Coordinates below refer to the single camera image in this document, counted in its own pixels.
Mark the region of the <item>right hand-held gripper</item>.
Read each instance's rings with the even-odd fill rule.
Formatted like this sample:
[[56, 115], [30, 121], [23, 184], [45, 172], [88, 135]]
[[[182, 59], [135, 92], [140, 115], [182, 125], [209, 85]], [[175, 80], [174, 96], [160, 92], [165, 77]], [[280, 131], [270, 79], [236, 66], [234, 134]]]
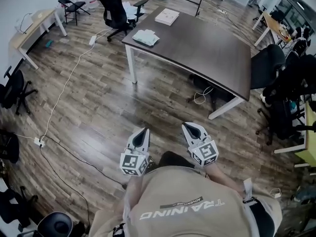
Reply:
[[191, 158], [198, 165], [205, 167], [217, 160], [219, 152], [215, 141], [208, 136], [203, 126], [193, 122], [186, 122], [182, 123], [182, 130], [189, 145], [188, 150]]

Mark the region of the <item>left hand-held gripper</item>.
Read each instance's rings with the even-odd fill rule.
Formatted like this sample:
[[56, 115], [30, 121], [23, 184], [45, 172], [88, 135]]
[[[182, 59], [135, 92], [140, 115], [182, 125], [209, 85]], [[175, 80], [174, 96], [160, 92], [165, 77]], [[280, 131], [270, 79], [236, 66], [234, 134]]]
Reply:
[[121, 153], [119, 163], [119, 167], [124, 175], [144, 175], [149, 165], [149, 147], [150, 130], [148, 128], [141, 128], [128, 138], [127, 147]]

